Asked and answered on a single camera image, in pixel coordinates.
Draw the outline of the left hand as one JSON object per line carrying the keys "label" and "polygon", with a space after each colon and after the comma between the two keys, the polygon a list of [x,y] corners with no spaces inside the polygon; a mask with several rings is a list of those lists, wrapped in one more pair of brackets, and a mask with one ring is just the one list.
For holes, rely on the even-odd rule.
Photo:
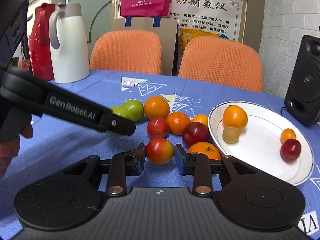
{"label": "left hand", "polygon": [[30,139],[33,137],[33,128],[31,124],[26,126],[18,133],[17,137],[10,141],[1,142],[0,144],[0,176],[4,177],[8,166],[13,158],[17,157],[20,150],[20,136]]}

